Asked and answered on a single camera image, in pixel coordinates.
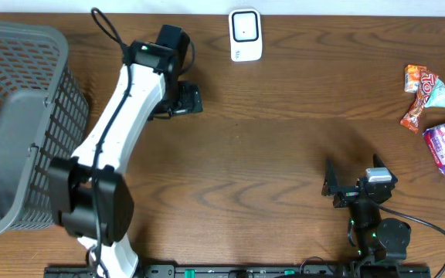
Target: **perforated basket side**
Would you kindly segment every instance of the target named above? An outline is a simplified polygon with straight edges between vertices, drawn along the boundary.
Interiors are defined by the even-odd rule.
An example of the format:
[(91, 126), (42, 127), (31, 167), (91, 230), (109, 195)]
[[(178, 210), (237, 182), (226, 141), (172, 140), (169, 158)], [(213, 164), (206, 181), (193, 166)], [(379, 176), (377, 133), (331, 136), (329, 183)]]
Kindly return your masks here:
[(54, 157), (69, 158), (83, 140), (89, 107), (67, 65), (51, 105), (51, 117), (30, 177), (25, 206), (10, 229), (42, 229), (52, 225), (49, 163)]

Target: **wire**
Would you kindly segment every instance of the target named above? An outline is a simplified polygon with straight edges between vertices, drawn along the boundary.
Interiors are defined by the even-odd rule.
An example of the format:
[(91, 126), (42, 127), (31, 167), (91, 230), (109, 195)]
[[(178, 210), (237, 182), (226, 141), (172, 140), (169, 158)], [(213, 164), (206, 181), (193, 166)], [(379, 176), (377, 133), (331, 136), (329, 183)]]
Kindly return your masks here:
[[(100, 17), (106, 22), (107, 26), (112, 31), (114, 36), (112, 36), (102, 26), (102, 24), (99, 23), (99, 21), (97, 20), (97, 17), (96, 17), (96, 13), (98, 15), (100, 15)], [(107, 19), (107, 17), (104, 15), (104, 13), (102, 13), (98, 8), (92, 8), (92, 10), (90, 11), (90, 14), (92, 15), (93, 20), (99, 26), (99, 28), (107, 36), (109, 36), (112, 40), (114, 40), (115, 42), (117, 42), (120, 45), (121, 51), (123, 52), (123, 57), (125, 58), (127, 56), (127, 46), (124, 44), (123, 40), (121, 40), (120, 35), (117, 33), (116, 29), (111, 24), (109, 19)], [(93, 249), (93, 251), (94, 251), (94, 253), (96, 255), (96, 259), (95, 259), (93, 267), (94, 267), (96, 276), (98, 276), (97, 268), (98, 268), (98, 266), (100, 266), (102, 268), (102, 270), (104, 272), (104, 276), (106, 278), (109, 277), (109, 273), (107, 272), (106, 266), (100, 260), (100, 255), (101, 255), (101, 252), (102, 252), (102, 232), (100, 230), (100, 213), (99, 213), (99, 206), (98, 206), (99, 192), (98, 192), (98, 188), (97, 188), (97, 165), (99, 164), (99, 156), (100, 156), (100, 153), (102, 152), (102, 145), (104, 144), (104, 140), (105, 140), (105, 138), (107, 136), (107, 132), (109, 132), (111, 126), (113, 125), (114, 120), (116, 119), (117, 115), (120, 113), (120, 110), (123, 107), (124, 103), (126, 102), (127, 98), (130, 96), (131, 68), (130, 68), (129, 63), (126, 63), (126, 64), (127, 64), (127, 75), (128, 75), (127, 89), (124, 91), (123, 97), (121, 98), (120, 103), (117, 105), (116, 110), (113, 112), (113, 115), (111, 116), (111, 118), (107, 122), (106, 127), (104, 128), (104, 130), (103, 130), (103, 132), (102, 132), (102, 134), (101, 134), (101, 136), (99, 138), (99, 141), (96, 144), (96, 150), (95, 150), (95, 152), (93, 154), (92, 167), (90, 169), (90, 171), (92, 173), (92, 178), (91, 178), (91, 181), (92, 181), (92, 192), (93, 192), (92, 205), (93, 205), (93, 210), (96, 212), (96, 233), (97, 233), (97, 244), (96, 244), (95, 248)]]
[[(372, 205), (374, 205), (375, 207), (377, 207), (378, 209), (383, 210), (384, 212), (388, 212), (388, 213), (390, 213), (390, 214), (399, 216), (399, 217), (403, 217), (403, 218), (405, 218), (405, 219), (409, 219), (409, 220), (414, 221), (414, 222), (417, 222), (417, 223), (419, 223), (419, 224), (425, 225), (425, 226), (430, 227), (430, 228), (432, 228), (432, 229), (435, 229), (436, 231), (438, 231), (438, 232), (440, 232), (441, 234), (445, 235), (445, 231), (444, 231), (443, 229), (439, 228), (438, 226), (436, 226), (436, 225), (434, 225), (434, 224), (431, 224), (431, 223), (428, 223), (427, 221), (423, 221), (422, 219), (418, 219), (418, 218), (416, 218), (416, 217), (413, 217), (413, 216), (410, 216), (410, 215), (403, 214), (403, 213), (401, 213), (401, 212), (393, 211), (393, 210), (390, 209), (390, 208), (385, 208), (385, 207), (383, 207), (383, 206), (377, 204), (374, 200), (370, 199), (368, 192), (367, 192), (366, 195), (367, 195), (367, 199), (369, 200), (369, 202), (370, 202)], [(444, 263), (444, 265), (442, 266), (442, 268), (439, 270), (439, 272), (434, 276), (434, 278), (440, 278), (440, 277), (442, 276), (442, 274), (444, 273), (444, 271), (445, 271), (445, 263)]]
[(324, 261), (324, 259), (322, 259), (321, 257), (319, 257), (319, 256), (312, 256), (312, 257), (310, 257), (310, 258), (307, 258), (302, 264), (301, 264), (301, 266), (300, 266), (300, 274), (303, 274), (303, 272), (304, 272), (304, 267), (307, 265), (307, 263), (311, 260), (311, 259), (319, 259), (319, 260), (321, 260), (324, 264), (325, 264), (325, 266), (329, 269), (329, 271), (331, 271), (331, 273), (334, 275), (334, 270), (332, 270), (332, 268)]
[(186, 68), (182, 69), (179, 75), (187, 73), (195, 63), (195, 45), (193, 44), (192, 41), (190, 41), (190, 47), (192, 48), (192, 61), (190, 61), (190, 64), (188, 64)]

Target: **wood grain surface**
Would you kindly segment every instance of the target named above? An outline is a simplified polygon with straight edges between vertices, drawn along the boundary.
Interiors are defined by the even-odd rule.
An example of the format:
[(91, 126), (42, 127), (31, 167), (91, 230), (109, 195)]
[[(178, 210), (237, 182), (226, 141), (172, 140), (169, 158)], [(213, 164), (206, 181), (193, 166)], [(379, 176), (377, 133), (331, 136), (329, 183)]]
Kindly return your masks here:
[[(92, 107), (90, 129), (116, 86), (119, 47), (89, 15), (0, 20), (51, 25), (65, 35), (70, 67)], [(414, 100), (403, 92), (405, 65), (427, 65), (445, 82), (444, 18), (264, 16), (263, 57), (251, 63), (229, 58), (226, 16), (110, 20), (125, 42), (155, 41), (162, 24), (181, 26), (197, 50), (184, 78), (200, 85), (204, 112), (147, 124), (128, 165), (135, 200), (128, 235), (142, 257), (181, 264), (353, 257), (348, 210), (321, 196), (325, 159), (353, 184), (373, 153), (399, 178), (386, 206), (445, 229), (445, 176), (421, 134), (399, 125)], [(445, 109), (430, 108), (421, 129), (444, 122)], [(445, 238), (410, 224), (407, 262), (426, 263), (435, 274)], [(84, 254), (61, 228), (5, 232), (0, 277), (40, 277), (49, 264), (82, 264)]]

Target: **gray plastic basket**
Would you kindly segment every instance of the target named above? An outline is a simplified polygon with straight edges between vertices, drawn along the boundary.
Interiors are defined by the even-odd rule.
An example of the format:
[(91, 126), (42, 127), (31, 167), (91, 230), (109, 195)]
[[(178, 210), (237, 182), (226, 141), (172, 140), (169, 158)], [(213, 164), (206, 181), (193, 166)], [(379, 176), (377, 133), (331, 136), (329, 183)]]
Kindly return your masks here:
[(52, 225), (47, 170), (83, 139), (89, 107), (57, 30), (0, 22), (0, 233)]

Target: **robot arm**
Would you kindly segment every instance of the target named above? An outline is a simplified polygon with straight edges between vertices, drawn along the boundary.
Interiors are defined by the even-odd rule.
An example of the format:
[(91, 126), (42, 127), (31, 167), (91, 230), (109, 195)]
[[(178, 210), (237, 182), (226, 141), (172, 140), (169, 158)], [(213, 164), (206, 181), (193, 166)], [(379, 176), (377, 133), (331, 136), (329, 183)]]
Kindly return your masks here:
[[(132, 277), (138, 256), (126, 231), (134, 202), (123, 174), (145, 122), (159, 114), (167, 118), (202, 112), (199, 88), (178, 82), (189, 46), (189, 37), (178, 27), (163, 25), (156, 43), (133, 42), (127, 49), (116, 90), (87, 139), (71, 159), (54, 158), (49, 165), (49, 197), (53, 221), (87, 249), (97, 244), (93, 190), (82, 186), (92, 172), (97, 178), (97, 211), (100, 213), (101, 262), (109, 277)], [(109, 124), (130, 82), (129, 96), (104, 138), (97, 169), (92, 169), (96, 144)], [(95, 261), (95, 254), (90, 253)], [(99, 267), (97, 273), (103, 276)]]

